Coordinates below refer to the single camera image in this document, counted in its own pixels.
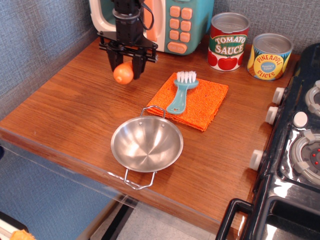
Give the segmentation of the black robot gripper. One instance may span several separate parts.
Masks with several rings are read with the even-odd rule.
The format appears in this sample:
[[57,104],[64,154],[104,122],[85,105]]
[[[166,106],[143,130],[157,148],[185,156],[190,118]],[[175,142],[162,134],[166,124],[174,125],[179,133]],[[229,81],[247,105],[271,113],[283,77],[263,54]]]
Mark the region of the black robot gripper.
[[124,14],[112,10],[115,19],[115,31],[102,31],[100,48],[106,50],[111,70],[123,63],[123,56],[132,57],[133,79],[140,78],[146,61],[157,62],[158,45],[144,36],[147,27],[144,24],[144,10],[136,9]]

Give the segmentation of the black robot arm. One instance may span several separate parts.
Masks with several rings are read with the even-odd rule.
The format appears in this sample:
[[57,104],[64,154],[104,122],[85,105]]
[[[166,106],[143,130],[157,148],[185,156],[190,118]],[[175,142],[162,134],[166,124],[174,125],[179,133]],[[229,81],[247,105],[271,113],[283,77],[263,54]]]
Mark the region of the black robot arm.
[[150,8],[143,0],[114,0],[112,14],[115,19],[115,31],[101,30],[99,48],[108,54],[112,71],[124,62],[124,56],[132,58],[133,79],[140,78],[145,70],[146,62],[157,62],[158,45],[144,36],[150,27],[144,23],[144,10]]

